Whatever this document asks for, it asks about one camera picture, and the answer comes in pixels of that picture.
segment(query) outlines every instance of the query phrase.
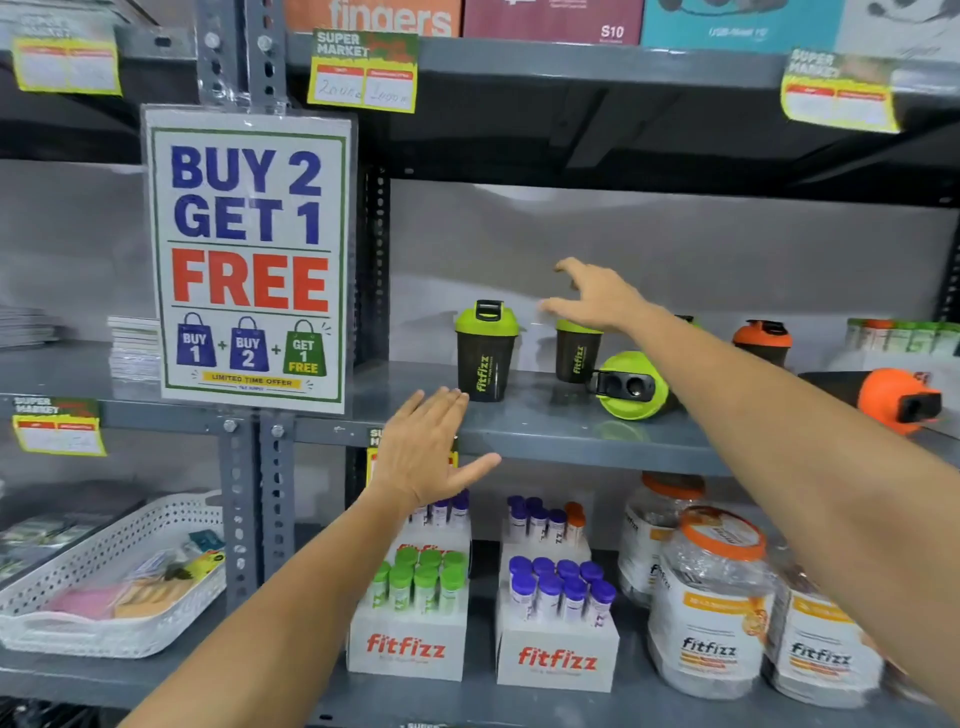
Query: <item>red box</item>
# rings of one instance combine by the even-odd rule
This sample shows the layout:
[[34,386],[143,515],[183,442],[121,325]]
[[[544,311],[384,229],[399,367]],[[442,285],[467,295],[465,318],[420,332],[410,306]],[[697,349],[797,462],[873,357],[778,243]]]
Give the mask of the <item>red box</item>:
[[467,0],[464,37],[638,45],[643,0]]

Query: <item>fitfizz logo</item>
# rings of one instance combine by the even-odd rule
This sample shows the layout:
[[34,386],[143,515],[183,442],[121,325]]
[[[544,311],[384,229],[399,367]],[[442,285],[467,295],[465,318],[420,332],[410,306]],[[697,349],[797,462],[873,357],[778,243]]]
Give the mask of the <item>fitfizz logo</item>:
[[550,652],[539,647],[527,646],[520,650],[520,659],[517,662],[529,667],[545,667],[567,672],[594,672],[597,669],[597,658],[584,657],[569,649]]
[[445,644],[428,644],[415,637],[404,637],[398,640],[390,635],[379,633],[374,633],[367,638],[367,651],[429,660],[442,660],[446,657]]

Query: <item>protein powder jar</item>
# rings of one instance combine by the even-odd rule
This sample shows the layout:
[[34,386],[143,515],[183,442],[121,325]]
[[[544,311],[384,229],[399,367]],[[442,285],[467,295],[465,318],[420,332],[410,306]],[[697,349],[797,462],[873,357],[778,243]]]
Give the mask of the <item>protein powder jar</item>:
[[663,545],[648,644],[657,672],[680,692],[733,700],[763,661],[774,574],[752,523],[705,505],[687,508]]
[[620,589],[634,604],[649,607],[660,549],[680,523],[685,508],[703,500],[705,484],[699,475],[644,473],[644,487],[634,493],[623,513],[620,536]]
[[820,594],[789,549],[771,561],[780,580],[764,660],[770,684],[822,708],[862,708],[883,676],[874,641]]

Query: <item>purple cap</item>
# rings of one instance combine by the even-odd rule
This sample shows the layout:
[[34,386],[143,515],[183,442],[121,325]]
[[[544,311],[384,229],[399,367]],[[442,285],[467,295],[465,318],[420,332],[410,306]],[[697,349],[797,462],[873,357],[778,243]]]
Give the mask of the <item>purple cap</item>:
[[529,596],[537,590],[537,579],[532,573],[515,573],[510,588],[519,595]]
[[583,579],[566,579],[564,582],[564,594],[567,599],[580,601],[587,596],[587,582]]
[[516,576],[519,573],[533,573],[534,565],[526,556],[515,556],[510,560],[510,573]]
[[540,558],[534,559],[534,574],[537,576],[545,576],[546,574],[555,573],[556,568],[553,566],[553,561],[541,556]]
[[546,595],[557,596],[564,589],[564,582],[556,574],[548,573],[540,578],[540,591]]
[[592,561],[585,561],[580,565],[580,575],[584,581],[592,584],[594,581],[599,581],[603,578],[603,569],[600,568],[599,564],[594,564]]
[[557,574],[561,579],[579,579],[580,567],[575,561],[561,559],[557,562]]
[[590,596],[601,604],[613,604],[613,598],[616,596],[616,589],[609,581],[597,579],[590,584]]

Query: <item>perforated basket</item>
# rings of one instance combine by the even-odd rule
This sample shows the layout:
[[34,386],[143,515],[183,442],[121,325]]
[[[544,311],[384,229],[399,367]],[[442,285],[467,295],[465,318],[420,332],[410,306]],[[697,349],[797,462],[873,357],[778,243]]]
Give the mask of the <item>perforated basket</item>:
[[218,491],[158,498],[0,591],[0,642],[7,649],[84,657],[139,658],[169,645],[227,585],[223,564],[162,614],[87,619],[39,611],[68,587],[105,587],[191,531],[223,537],[223,509],[207,505]]

